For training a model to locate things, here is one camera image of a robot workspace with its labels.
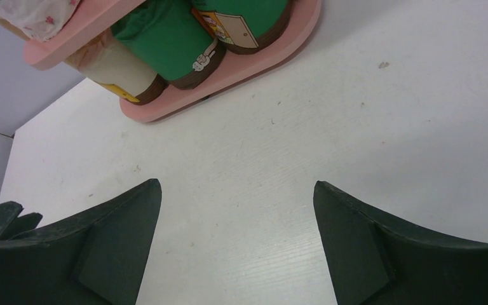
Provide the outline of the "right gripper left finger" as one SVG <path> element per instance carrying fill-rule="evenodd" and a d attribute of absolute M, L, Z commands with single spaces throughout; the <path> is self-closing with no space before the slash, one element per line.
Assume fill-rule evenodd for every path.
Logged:
<path fill-rule="evenodd" d="M 1 203 L 0 304 L 135 304 L 161 199 L 149 179 L 46 226 Z"/>

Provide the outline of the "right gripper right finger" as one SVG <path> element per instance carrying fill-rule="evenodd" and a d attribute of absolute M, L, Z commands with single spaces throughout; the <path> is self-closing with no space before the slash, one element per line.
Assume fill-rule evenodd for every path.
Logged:
<path fill-rule="evenodd" d="M 324 181 L 313 206 L 338 304 L 488 304 L 488 243 L 411 223 Z"/>

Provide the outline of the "beige brown paper roll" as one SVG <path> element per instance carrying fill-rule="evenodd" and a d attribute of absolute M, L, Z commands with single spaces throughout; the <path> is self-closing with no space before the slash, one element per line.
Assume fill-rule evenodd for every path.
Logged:
<path fill-rule="evenodd" d="M 83 76 L 135 105 L 152 102 L 168 87 L 168 82 L 119 42 L 110 29 L 90 40 L 65 62 Z"/>

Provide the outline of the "green brown roll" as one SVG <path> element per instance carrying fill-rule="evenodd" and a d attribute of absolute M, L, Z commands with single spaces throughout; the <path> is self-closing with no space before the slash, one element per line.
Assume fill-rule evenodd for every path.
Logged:
<path fill-rule="evenodd" d="M 144 1 L 111 26 L 113 36 L 180 90 L 204 82 L 226 48 L 200 24 L 189 1 Z"/>
<path fill-rule="evenodd" d="M 197 16 L 229 51 L 251 55 L 273 44 L 285 32 L 290 0 L 192 1 Z"/>

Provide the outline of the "floral paper roll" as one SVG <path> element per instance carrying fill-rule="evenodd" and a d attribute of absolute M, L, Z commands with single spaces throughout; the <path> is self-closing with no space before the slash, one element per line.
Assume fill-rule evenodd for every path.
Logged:
<path fill-rule="evenodd" d="M 44 42 L 64 28 L 80 4 L 80 0 L 1 0 L 0 19 Z"/>

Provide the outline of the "pink three-tier shelf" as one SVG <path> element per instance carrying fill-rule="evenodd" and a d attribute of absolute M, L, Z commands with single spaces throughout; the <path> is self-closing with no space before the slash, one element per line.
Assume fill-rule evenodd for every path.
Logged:
<path fill-rule="evenodd" d="M 140 4 L 133 0 L 81 1 L 75 14 L 55 37 L 47 42 L 35 39 L 25 42 L 24 60 L 39 71 L 51 69 Z M 193 90 L 170 86 L 146 105 L 132 105 L 121 99 L 123 114 L 141 123 L 157 121 L 283 65 L 306 45 L 318 23 L 322 4 L 322 1 L 296 1 L 286 31 L 271 46 L 253 55 L 227 54 L 219 68 Z"/>

